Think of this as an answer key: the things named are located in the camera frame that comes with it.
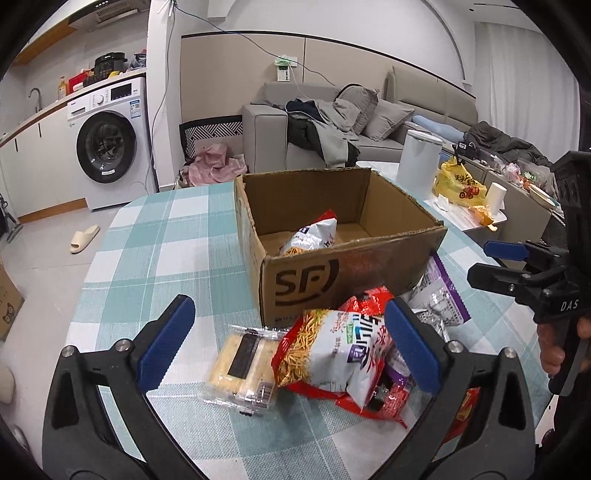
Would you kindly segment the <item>person's right hand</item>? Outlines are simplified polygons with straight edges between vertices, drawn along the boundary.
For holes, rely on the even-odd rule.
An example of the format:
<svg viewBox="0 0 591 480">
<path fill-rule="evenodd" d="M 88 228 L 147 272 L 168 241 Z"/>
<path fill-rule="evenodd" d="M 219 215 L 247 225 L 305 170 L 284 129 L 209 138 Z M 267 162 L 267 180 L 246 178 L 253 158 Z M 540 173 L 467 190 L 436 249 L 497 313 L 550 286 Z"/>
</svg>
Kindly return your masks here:
<svg viewBox="0 0 591 480">
<path fill-rule="evenodd" d="M 581 340 L 590 340 L 591 321 L 589 315 L 579 319 L 577 332 Z M 565 352 L 557 343 L 555 329 L 551 324 L 540 324 L 537 326 L 537 335 L 541 349 L 542 368 L 550 376 L 555 376 L 559 373 L 565 359 Z"/>
</svg>

